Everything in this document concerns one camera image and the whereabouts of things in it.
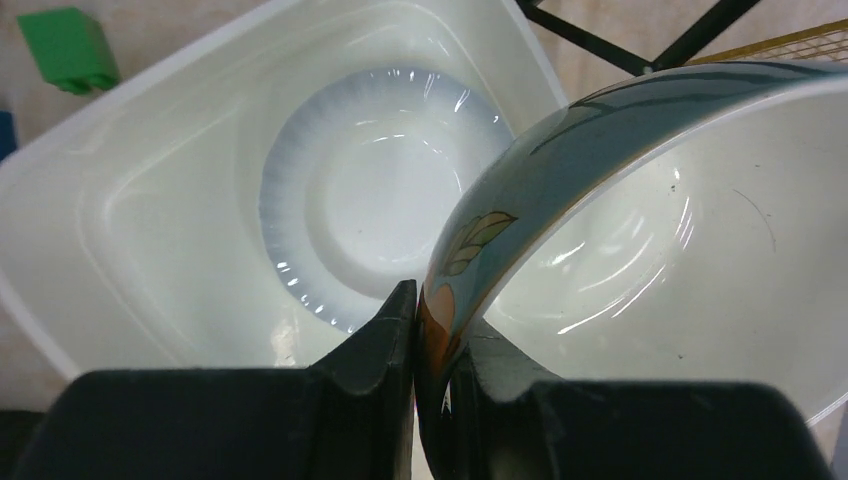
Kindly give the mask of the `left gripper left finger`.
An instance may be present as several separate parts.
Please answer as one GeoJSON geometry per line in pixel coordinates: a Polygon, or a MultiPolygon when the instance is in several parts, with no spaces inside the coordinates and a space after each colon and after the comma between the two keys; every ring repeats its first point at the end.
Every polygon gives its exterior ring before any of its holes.
{"type": "Polygon", "coordinates": [[[102,370],[40,415],[13,479],[408,479],[416,284],[304,368],[102,370]]]}

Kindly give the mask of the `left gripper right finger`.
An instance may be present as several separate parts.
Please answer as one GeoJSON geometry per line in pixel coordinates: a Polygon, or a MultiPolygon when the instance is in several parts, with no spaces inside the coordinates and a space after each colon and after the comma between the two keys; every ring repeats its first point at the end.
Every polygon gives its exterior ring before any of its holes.
{"type": "Polygon", "coordinates": [[[467,479],[829,479],[794,405],[762,384],[571,380],[487,324],[452,379],[467,479]]]}

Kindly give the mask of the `white fluted plate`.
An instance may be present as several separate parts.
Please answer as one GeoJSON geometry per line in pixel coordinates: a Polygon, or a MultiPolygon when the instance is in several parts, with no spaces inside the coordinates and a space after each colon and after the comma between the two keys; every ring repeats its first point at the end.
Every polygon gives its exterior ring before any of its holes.
{"type": "Polygon", "coordinates": [[[258,214],[286,290],[352,333],[403,280],[422,280],[465,191],[512,143],[480,93],[430,69],[345,76],[286,120],[265,161],[258,214]]]}

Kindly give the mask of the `white floral bowl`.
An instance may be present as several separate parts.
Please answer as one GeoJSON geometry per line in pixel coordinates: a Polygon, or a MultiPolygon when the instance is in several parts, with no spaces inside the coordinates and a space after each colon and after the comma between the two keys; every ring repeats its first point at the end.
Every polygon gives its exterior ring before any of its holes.
{"type": "Polygon", "coordinates": [[[452,212],[418,324],[437,479],[467,479],[452,379],[481,324],[563,379],[767,385],[811,433],[847,400],[846,65],[681,67],[543,119],[452,212]]]}

